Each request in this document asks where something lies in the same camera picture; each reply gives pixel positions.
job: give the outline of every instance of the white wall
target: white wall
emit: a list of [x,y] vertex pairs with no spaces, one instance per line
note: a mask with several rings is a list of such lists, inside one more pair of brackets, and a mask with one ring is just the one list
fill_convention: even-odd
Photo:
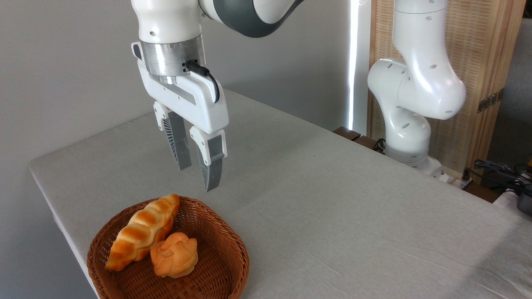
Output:
[[[208,67],[228,89],[335,129],[346,123],[349,11],[349,0],[306,0],[260,40],[209,21]],[[94,297],[27,165],[151,111],[136,40],[128,1],[0,0],[1,299]]]

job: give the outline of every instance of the light strip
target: light strip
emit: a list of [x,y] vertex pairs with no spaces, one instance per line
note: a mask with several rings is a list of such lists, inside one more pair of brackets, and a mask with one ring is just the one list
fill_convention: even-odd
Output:
[[354,113],[355,113],[355,69],[356,69],[356,51],[359,35],[359,0],[351,0],[350,13],[350,40],[349,40],[349,111],[347,115],[347,128],[353,130]]

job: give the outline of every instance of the electrical cable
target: electrical cable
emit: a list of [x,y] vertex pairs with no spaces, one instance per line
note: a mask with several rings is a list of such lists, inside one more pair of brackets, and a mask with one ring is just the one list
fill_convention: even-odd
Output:
[[375,143],[375,146],[373,147],[374,151],[382,151],[384,152],[384,149],[386,148],[386,140],[384,138],[379,138],[377,142]]
[[213,75],[211,75],[211,71],[209,71],[208,68],[202,67],[200,64],[197,63],[197,61],[187,61],[185,63],[185,66],[192,72],[200,74],[205,77],[209,77],[211,79],[212,83],[214,84],[214,93],[215,93],[215,99],[214,103],[217,103],[220,100],[220,87],[218,87],[218,83],[216,82],[216,79]]

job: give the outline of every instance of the wooden panel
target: wooden panel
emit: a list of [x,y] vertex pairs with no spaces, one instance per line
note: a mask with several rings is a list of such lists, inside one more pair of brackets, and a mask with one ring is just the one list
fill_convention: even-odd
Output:
[[[373,1],[371,62],[400,58],[393,46],[393,0]],[[464,82],[467,97],[452,119],[428,119],[429,154],[461,171],[477,157],[486,157],[499,103],[477,113],[479,102],[504,87],[525,0],[459,0],[448,5],[446,47],[451,65]],[[385,127],[377,101],[370,95],[369,131],[383,138]]]

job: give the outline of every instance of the braided bread roll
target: braided bread roll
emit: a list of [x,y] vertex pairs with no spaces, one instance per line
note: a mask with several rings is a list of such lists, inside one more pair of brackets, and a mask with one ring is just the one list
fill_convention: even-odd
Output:
[[136,212],[118,233],[105,268],[121,271],[133,261],[143,260],[151,247],[172,230],[178,209],[179,195],[169,194]]

